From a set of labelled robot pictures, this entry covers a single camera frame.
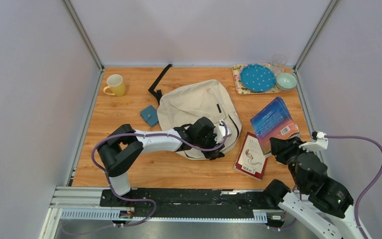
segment blue book cover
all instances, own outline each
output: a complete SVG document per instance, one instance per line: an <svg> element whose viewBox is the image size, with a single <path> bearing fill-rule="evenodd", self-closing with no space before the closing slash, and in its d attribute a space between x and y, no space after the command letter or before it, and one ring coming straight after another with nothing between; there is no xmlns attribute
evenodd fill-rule
<svg viewBox="0 0 382 239"><path fill-rule="evenodd" d="M288 139L299 133L281 97L276 97L251 119L264 155L271 154L270 138Z"/></svg>

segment mug handle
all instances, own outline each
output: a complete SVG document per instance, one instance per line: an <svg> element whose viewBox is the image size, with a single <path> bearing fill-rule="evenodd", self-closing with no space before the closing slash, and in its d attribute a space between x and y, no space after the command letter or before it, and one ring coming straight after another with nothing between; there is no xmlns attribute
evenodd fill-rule
<svg viewBox="0 0 382 239"><path fill-rule="evenodd" d="M115 95L114 93L106 92L106 90L109 89L109 88L110 88L110 86L105 86L105 87L103 88L103 92L104 92L105 94L107 94L107 95L114 96L114 95Z"/></svg>

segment barcode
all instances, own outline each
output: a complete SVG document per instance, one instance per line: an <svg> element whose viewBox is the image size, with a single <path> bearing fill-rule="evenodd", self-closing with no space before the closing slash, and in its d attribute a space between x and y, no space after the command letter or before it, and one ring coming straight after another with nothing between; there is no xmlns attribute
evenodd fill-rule
<svg viewBox="0 0 382 239"><path fill-rule="evenodd" d="M252 169L252 168L248 168L248 167L242 166L242 169L244 169L245 171L247 171L249 173L254 174L254 169Z"/></svg>
<svg viewBox="0 0 382 239"><path fill-rule="evenodd" d="M290 128L288 127L288 126L286 126L285 128L283 128L282 130L281 130L281 134L282 135L285 135L287 132L289 132L290 131Z"/></svg>

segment book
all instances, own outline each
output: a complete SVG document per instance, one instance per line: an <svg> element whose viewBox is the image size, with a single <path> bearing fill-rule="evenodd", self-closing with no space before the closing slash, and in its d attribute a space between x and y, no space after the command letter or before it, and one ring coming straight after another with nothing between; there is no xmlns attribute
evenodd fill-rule
<svg viewBox="0 0 382 239"><path fill-rule="evenodd" d="M281 97L276 97L258 112L251 119L251 124L265 157L272 155L271 137L289 139L300 136L298 126L293 122Z"/></svg>
<svg viewBox="0 0 382 239"><path fill-rule="evenodd" d="M267 159L261 151L256 135L247 132L241 151L236 159L234 169L261 180L266 164Z"/></svg>

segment yellow mug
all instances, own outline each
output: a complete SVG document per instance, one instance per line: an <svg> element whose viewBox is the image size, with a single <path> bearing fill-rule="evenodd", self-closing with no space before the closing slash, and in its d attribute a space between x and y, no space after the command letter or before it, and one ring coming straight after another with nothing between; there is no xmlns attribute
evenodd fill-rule
<svg viewBox="0 0 382 239"><path fill-rule="evenodd" d="M103 92L110 96L123 96L125 95L125 82L120 75L111 75L106 80L107 86L103 88Z"/></svg>

